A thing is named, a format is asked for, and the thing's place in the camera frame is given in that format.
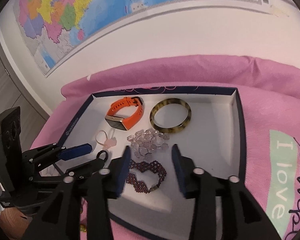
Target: pink fabric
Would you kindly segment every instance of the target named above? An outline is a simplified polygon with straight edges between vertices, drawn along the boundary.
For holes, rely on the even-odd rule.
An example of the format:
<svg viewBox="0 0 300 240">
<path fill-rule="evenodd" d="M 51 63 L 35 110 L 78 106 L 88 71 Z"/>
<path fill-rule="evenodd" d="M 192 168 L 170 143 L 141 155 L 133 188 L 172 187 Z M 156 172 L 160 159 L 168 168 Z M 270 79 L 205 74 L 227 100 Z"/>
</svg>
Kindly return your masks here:
<svg viewBox="0 0 300 240">
<path fill-rule="evenodd" d="M 300 70 L 292 66 L 252 57 L 186 56 L 147 60 L 99 72 L 89 81 L 82 78 L 62 88 L 66 101 L 55 110 L 33 147 L 56 142 L 85 99 L 94 92 L 175 85 L 238 88 L 247 137 L 245 184 L 266 210 L 271 181 L 269 131 L 277 130 L 300 141 Z M 294 209 L 300 198 L 298 188 L 300 183 L 295 180 Z M 293 214 L 286 235 L 292 230 L 292 217 Z M 144 239 L 115 223 L 112 227 L 115 239 Z M 299 228 L 300 224 L 294 225 L 294 230 Z"/>
</svg>

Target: bangle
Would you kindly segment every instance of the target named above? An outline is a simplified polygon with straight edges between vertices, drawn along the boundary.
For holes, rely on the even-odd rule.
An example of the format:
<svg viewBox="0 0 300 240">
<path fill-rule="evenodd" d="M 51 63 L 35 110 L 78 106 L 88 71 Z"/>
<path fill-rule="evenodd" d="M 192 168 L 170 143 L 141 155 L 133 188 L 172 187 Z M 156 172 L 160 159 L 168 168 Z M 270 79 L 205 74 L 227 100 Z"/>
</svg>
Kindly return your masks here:
<svg viewBox="0 0 300 240">
<path fill-rule="evenodd" d="M 164 169 L 164 167 L 158 162 L 158 161 L 153 161 L 150 163 L 147 162 L 141 162 L 141 163 L 136 163 L 134 160 L 130 161 L 130 166 L 129 169 L 137 169 L 138 171 L 141 171 L 142 173 L 150 170 L 153 173 L 158 173 L 159 176 L 159 181 L 156 185 L 152 186 L 150 189 L 148 189 L 146 183 L 142 180 L 137 180 L 137 176 L 129 172 L 128 177 L 126 178 L 126 183 L 133 185 L 134 190 L 138 193 L 150 193 L 152 191 L 157 190 L 161 183 L 164 181 L 164 178 L 167 176 L 167 172 Z"/>
<path fill-rule="evenodd" d="M 188 109 L 188 116 L 186 117 L 186 119 L 181 124 L 179 124 L 175 127 L 163 128 L 163 127 L 160 127 L 160 126 L 158 126 L 154 123 L 154 116 L 161 107 L 169 105 L 169 104 L 179 104 L 179 105 L 184 106 L 186 109 Z M 190 119 L 191 119 L 191 108 L 190 108 L 190 106 L 188 105 L 188 103 L 186 101 L 184 101 L 182 99 L 179 99 L 179 98 L 169 98 L 169 99 L 162 100 L 161 102 L 157 103 L 154 106 L 154 108 L 152 108 L 151 113 L 150 113 L 150 123 L 151 123 L 152 127 L 154 129 L 158 130 L 159 132 L 162 132 L 162 133 L 180 132 L 189 124 Z"/>
</svg>

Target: beaded bracelet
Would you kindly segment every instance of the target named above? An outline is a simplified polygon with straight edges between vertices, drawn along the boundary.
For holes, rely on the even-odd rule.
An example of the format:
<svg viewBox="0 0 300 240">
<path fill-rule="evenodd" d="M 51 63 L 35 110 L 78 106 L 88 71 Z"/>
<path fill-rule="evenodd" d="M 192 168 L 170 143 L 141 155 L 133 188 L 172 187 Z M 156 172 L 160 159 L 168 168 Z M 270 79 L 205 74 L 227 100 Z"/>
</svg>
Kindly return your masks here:
<svg viewBox="0 0 300 240">
<path fill-rule="evenodd" d="M 152 154 L 161 149 L 166 151 L 169 145 L 166 140 L 170 139 L 170 135 L 167 133 L 161 133 L 153 128 L 146 131 L 140 130 L 134 135 L 129 135 L 127 141 L 131 142 L 131 149 L 134 150 L 134 155 L 139 159 L 144 157 L 146 161 L 150 161 Z"/>
<path fill-rule="evenodd" d="M 134 160 L 130 161 L 130 166 L 129 169 L 137 169 L 138 171 L 141 171 L 142 173 L 150 170 L 153 173 L 158 173 L 159 176 L 159 181 L 157 185 L 152 186 L 150 189 L 148 189 L 146 183 L 142 180 L 137 180 L 137 176 L 129 172 L 128 177 L 126 178 L 126 183 L 133 185 L 134 190 L 138 193 L 150 193 L 152 191 L 155 191 L 158 189 L 161 185 L 161 183 L 164 181 L 164 178 L 167 176 L 167 172 L 164 169 L 164 167 L 158 162 L 158 161 L 153 161 L 150 163 L 147 162 L 141 162 L 141 163 L 136 163 Z"/>
</svg>

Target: heart-shaped bracelet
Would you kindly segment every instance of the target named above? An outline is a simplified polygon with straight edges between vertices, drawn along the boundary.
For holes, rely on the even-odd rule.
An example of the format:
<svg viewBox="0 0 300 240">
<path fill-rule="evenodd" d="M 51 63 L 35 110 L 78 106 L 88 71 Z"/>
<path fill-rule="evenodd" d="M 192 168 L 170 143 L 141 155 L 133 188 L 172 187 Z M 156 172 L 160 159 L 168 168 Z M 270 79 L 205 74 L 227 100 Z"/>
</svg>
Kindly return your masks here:
<svg viewBox="0 0 300 240">
<path fill-rule="evenodd" d="M 130 166 L 129 169 L 137 169 L 140 172 L 145 172 L 145 171 L 152 171 L 153 173 L 158 173 L 159 176 L 159 181 L 158 184 L 152 186 L 150 189 L 148 189 L 146 183 L 142 180 L 137 180 L 137 176 L 129 172 L 128 177 L 126 178 L 126 183 L 133 185 L 134 190 L 138 193 L 150 193 L 152 191 L 155 191 L 158 189 L 161 185 L 161 183 L 164 181 L 164 178 L 167 176 L 167 172 L 164 169 L 164 167 L 158 162 L 158 161 L 153 161 L 150 163 L 147 162 L 141 162 L 141 163 L 136 163 L 134 160 L 130 161 Z"/>
</svg>

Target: gray cabinet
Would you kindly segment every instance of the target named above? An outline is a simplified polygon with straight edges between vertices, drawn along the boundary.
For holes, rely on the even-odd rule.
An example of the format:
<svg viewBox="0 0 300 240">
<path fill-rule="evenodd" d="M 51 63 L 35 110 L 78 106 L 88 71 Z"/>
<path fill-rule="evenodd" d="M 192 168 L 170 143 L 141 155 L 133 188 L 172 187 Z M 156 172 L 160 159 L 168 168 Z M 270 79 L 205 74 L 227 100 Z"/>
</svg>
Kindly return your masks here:
<svg viewBox="0 0 300 240">
<path fill-rule="evenodd" d="M 11 80 L 0 59 L 0 113 L 11 107 L 21 108 L 22 151 L 28 150 L 39 134 L 46 120 L 32 107 Z"/>
</svg>

